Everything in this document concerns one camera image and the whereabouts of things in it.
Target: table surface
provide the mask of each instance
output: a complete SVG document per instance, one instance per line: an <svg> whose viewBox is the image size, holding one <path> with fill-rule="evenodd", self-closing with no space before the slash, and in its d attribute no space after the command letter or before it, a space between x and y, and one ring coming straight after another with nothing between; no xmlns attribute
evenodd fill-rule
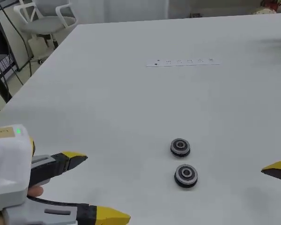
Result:
<svg viewBox="0 0 281 225"><path fill-rule="evenodd" d="M218 66L147 68L214 57ZM38 154L89 159L44 198L114 207L132 225L281 225L281 15L78 26L2 112ZM184 138L177 159L170 142ZM197 185L173 175L191 164Z"/></svg>

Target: black cable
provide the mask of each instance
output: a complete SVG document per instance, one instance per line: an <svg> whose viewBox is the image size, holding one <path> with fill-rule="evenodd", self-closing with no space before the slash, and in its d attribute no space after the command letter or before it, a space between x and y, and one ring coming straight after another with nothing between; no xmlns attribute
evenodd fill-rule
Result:
<svg viewBox="0 0 281 225"><path fill-rule="evenodd" d="M19 82L21 83L21 85L23 86L24 84L23 84L23 82L20 80L20 78L19 78L18 74L15 72L14 68L11 67L11 69L12 69L13 73L15 74L15 76L18 78L18 80L19 80Z"/></svg>
<svg viewBox="0 0 281 225"><path fill-rule="evenodd" d="M21 85L23 86L23 82L21 81L21 79L19 78L18 74L15 72L13 66L12 66L12 63L11 63L11 58L10 58L10 55L11 55L11 51L10 51L10 46L9 46L9 43L8 43L8 40L7 40L7 37L5 35L5 33L3 32L3 27L1 26L1 23L0 23L0 30L1 30L1 33L3 35L3 37L5 38L5 41L6 41L6 44L7 44L7 48L8 48L8 59L9 59L9 67L10 69L13 71L13 73L15 74L15 76L18 78L19 82L21 83Z"/></svg>
<svg viewBox="0 0 281 225"><path fill-rule="evenodd" d="M13 22L10 20L10 18L8 17L8 15L6 14L4 8L2 7L1 3L0 3L0 9L2 10L2 12L4 13L4 15L6 16L6 18L8 19L8 21L10 22L10 24L13 26L14 30L19 34L20 38L22 39L25 49L26 49L26 53L28 56L28 60L29 60L29 70L30 70L30 77L32 77L32 70L31 70L31 60L30 60L30 56L29 56L29 52L28 52L28 48L26 46L25 40L23 38L23 36L20 34L19 30L15 27L15 25L13 24Z"/></svg>

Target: ball bearing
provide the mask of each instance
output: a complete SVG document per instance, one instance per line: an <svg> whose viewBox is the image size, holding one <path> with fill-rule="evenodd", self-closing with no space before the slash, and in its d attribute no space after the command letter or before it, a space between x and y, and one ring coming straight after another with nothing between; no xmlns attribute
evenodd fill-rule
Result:
<svg viewBox="0 0 281 225"><path fill-rule="evenodd" d="M175 182L183 188L191 188L198 181L198 172L191 165L183 164L176 169Z"/></svg>
<svg viewBox="0 0 281 225"><path fill-rule="evenodd" d="M182 158L188 156L191 152L191 146L187 140L177 138L170 144L170 151L174 156Z"/></svg>

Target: white chair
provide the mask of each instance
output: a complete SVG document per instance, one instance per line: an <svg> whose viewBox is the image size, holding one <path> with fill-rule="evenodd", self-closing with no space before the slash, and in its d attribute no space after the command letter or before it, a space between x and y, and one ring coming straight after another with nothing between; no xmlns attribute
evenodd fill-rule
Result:
<svg viewBox="0 0 281 225"><path fill-rule="evenodd" d="M24 22L21 31L35 38L37 35L51 35L54 48L57 48L58 43L53 34L78 24L71 5L70 0L33 0L32 3L15 6L14 11ZM33 10L28 16L26 9L30 7Z"/></svg>

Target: floor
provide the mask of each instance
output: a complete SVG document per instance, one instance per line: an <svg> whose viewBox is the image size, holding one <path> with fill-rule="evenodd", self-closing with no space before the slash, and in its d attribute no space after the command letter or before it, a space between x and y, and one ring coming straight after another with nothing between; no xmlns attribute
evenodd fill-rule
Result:
<svg viewBox="0 0 281 225"><path fill-rule="evenodd" d="M39 68L39 64L36 62L31 63L31 70L32 74ZM22 81L22 83L25 85L25 83L28 81L29 76L30 76L30 71L29 71L29 65L26 65L20 72L17 72L18 77ZM11 95L15 95L16 92L19 91L19 89L22 87L21 83L19 82L18 78L13 74L10 76L10 78L7 81L9 91ZM5 106L5 102L3 98L0 96L0 110L3 109Z"/></svg>

